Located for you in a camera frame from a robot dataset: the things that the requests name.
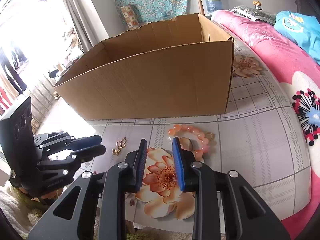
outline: pink blanket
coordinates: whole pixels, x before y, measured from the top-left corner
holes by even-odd
[[[242,39],[269,67],[293,103],[308,143],[311,163],[311,201],[298,213],[282,220],[294,239],[320,203],[320,67],[300,47],[264,22],[253,22],[230,11],[215,11],[212,20]]]

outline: pink beaded bracelet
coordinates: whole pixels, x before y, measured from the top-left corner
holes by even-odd
[[[194,134],[200,141],[202,144],[202,147],[200,150],[196,150],[198,153],[207,153],[209,151],[209,147],[208,147],[208,143],[209,141],[211,141],[214,137],[213,133],[206,133],[204,134],[204,132],[202,132],[200,129],[193,127],[192,125],[187,125],[187,124],[175,124],[173,126],[173,129],[169,129],[168,130],[168,134],[169,134],[169,140],[172,141],[172,139],[176,136],[176,133],[179,131],[188,131],[192,134]]]

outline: cardboard box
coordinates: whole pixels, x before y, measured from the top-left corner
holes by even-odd
[[[99,42],[55,90],[86,120],[223,114],[233,53],[216,23],[177,16]]]

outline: silver screw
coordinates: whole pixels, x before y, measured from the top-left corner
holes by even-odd
[[[126,167],[128,167],[128,163],[121,162],[118,164],[118,168],[120,168],[120,169],[125,169]]]
[[[81,177],[84,179],[87,179],[91,176],[91,172],[90,171],[85,171],[81,174]]]
[[[194,166],[195,168],[201,168],[202,167],[202,162],[193,162],[192,166]]]
[[[230,171],[229,172],[229,176],[230,177],[233,177],[233,178],[236,178],[239,176],[239,173],[237,171]]]

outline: blue plastic bottle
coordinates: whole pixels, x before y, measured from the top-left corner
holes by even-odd
[[[214,11],[222,9],[221,0],[205,0],[205,4],[207,5],[209,14],[213,14]]]

